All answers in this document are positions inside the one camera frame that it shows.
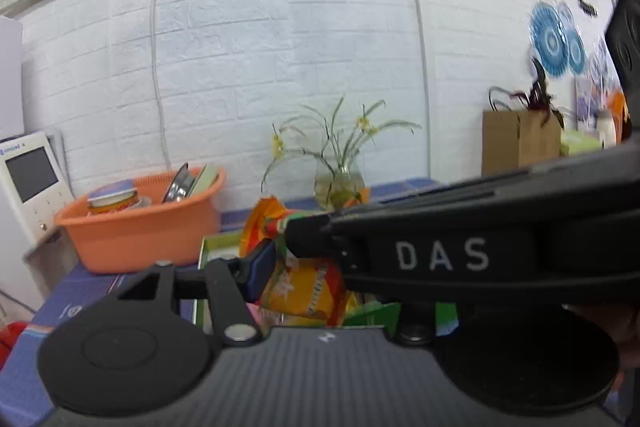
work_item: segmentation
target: orange basket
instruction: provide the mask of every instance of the orange basket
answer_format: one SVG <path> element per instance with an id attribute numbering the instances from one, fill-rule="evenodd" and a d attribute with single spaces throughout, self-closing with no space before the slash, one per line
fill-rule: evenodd
<path id="1" fill-rule="evenodd" d="M 201 169 L 190 169 L 196 176 Z M 151 206 L 88 216 L 87 195 L 59 211 L 55 223 L 65 227 L 78 257 L 94 273 L 133 272 L 160 260 L 177 266 L 197 263 L 202 236 L 220 231 L 220 213 L 213 198 L 222 188 L 226 172 L 202 194 L 162 203 L 174 172 L 136 178 L 139 196 Z"/>

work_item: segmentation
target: flower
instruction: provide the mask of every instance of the flower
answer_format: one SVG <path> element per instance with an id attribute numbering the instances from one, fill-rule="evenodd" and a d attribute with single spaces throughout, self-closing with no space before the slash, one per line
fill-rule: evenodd
<path id="1" fill-rule="evenodd" d="M 366 116 L 361 116 L 356 120 L 356 125 L 361 131 L 366 132 L 370 129 L 371 122 Z"/>
<path id="2" fill-rule="evenodd" d="M 283 150 L 284 142 L 282 141 L 282 136 L 274 129 L 273 136 L 271 137 L 271 153 L 273 153 L 273 157 L 276 158 L 276 160 L 279 160 L 282 158 Z"/>

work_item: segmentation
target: black circular base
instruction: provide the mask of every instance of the black circular base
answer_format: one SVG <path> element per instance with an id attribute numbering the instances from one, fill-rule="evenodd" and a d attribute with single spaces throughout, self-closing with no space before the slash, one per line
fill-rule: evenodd
<path id="1" fill-rule="evenodd" d="M 433 353 L 463 393 L 530 416 L 573 412 L 604 400 L 619 365 L 609 336 L 560 306 L 480 313 L 439 338 Z"/>
<path id="2" fill-rule="evenodd" d="M 97 303 L 42 344 L 38 370 L 55 405 L 126 416 L 165 406 L 209 367 L 202 330 L 153 301 Z"/>

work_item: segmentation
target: lid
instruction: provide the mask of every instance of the lid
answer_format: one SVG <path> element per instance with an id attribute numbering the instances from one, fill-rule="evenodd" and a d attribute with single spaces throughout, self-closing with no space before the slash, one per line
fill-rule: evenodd
<path id="1" fill-rule="evenodd" d="M 113 202 L 114 198 L 115 200 L 125 200 L 135 194 L 136 191 L 136 188 L 133 186 L 133 180 L 121 180 L 90 192 L 87 201 L 93 205 L 96 203 L 100 205 L 100 203 L 104 203 L 106 200 Z"/>

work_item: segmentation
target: red object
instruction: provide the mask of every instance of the red object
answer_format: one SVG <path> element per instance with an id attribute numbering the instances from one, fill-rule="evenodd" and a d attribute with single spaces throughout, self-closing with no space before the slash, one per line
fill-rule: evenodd
<path id="1" fill-rule="evenodd" d="M 13 349 L 20 333 L 27 327 L 26 322 L 14 322 L 9 324 L 4 330 L 0 330 L 0 369 L 4 366 L 6 359 Z"/>

